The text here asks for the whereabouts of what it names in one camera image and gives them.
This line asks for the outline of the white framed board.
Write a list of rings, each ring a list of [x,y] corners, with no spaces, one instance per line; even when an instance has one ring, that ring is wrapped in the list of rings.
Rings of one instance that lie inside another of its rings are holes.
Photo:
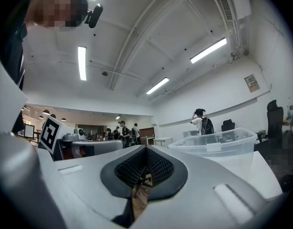
[[[35,129],[35,126],[25,124],[24,137],[25,138],[34,138],[34,129]]]

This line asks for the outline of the black office chair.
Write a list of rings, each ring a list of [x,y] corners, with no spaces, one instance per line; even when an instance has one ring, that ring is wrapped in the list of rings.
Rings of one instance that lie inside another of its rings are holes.
[[[225,121],[223,121],[221,129],[223,132],[233,130],[233,129],[235,129],[235,123],[231,119],[225,120]]]
[[[282,148],[283,108],[277,105],[277,100],[272,100],[267,105],[268,130],[267,138],[274,148]]]

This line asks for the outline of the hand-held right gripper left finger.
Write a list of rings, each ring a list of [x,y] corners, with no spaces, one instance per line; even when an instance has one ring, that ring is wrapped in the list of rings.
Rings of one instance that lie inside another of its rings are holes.
[[[65,223],[66,229],[126,229],[120,219],[127,215],[131,202],[116,197],[101,180],[103,167],[134,155],[143,146],[133,146],[110,153],[54,162],[48,151],[38,149],[40,168],[46,186]],[[141,215],[128,229],[146,229]]]

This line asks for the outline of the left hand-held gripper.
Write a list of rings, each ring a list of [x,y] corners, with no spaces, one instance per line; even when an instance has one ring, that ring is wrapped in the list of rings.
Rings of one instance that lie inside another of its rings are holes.
[[[48,116],[38,148],[47,149],[54,161],[64,160],[63,149],[71,148],[73,156],[96,156],[123,149],[120,140],[87,141],[82,128],[73,128]]]

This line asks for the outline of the white table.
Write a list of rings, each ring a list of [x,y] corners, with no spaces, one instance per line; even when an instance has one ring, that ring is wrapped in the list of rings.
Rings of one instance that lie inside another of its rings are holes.
[[[153,140],[155,146],[168,148],[173,143],[172,137],[155,138]]]
[[[253,153],[248,183],[266,200],[275,199],[283,193],[276,176],[258,151]]]

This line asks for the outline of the ceiling air vent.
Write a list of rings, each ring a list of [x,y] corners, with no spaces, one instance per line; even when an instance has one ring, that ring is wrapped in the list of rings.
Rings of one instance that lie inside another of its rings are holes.
[[[233,21],[232,12],[228,3],[228,0],[220,0],[221,6],[224,10],[227,21]]]

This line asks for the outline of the person's black t-shirt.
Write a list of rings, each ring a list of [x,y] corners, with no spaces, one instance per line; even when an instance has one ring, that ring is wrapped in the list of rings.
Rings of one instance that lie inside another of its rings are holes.
[[[8,15],[0,33],[0,61],[20,90],[25,73],[22,43],[27,36],[27,28],[24,20],[30,1],[20,0]]]

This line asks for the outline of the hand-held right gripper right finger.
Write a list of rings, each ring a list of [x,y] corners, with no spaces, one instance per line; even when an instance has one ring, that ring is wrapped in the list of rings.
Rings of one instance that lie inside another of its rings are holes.
[[[268,204],[249,183],[209,159],[157,147],[187,168],[171,198],[149,202],[129,229],[237,229]]]

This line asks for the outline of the gray ceiling conduit junction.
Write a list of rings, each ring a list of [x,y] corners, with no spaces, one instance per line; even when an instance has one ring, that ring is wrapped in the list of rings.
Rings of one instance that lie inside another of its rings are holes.
[[[234,61],[240,59],[243,56],[246,56],[248,53],[247,49],[240,49],[236,52],[230,53],[230,63],[233,63]]]

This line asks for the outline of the clear plastic storage bin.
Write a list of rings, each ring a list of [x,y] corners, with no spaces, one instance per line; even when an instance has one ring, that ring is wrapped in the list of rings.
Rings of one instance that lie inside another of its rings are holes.
[[[256,140],[256,133],[236,128],[209,135],[189,136],[170,144],[168,148],[215,161],[238,177],[247,180],[250,176]]]

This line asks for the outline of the wall electrical panel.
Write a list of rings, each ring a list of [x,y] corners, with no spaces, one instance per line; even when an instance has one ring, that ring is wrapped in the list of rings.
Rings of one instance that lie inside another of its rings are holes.
[[[245,77],[244,80],[245,80],[245,82],[248,86],[248,89],[251,93],[260,89],[259,84],[253,74],[248,77]]]

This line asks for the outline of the brown wooden cabinet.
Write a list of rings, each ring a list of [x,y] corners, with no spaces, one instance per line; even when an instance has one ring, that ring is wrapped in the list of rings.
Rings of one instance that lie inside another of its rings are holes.
[[[144,128],[140,129],[141,137],[155,137],[154,128]]]

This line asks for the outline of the black white-trimmed backpack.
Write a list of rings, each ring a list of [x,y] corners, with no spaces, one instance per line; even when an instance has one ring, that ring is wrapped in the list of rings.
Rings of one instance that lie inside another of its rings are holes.
[[[207,117],[202,117],[201,135],[210,135],[210,134],[214,134],[212,121]]]

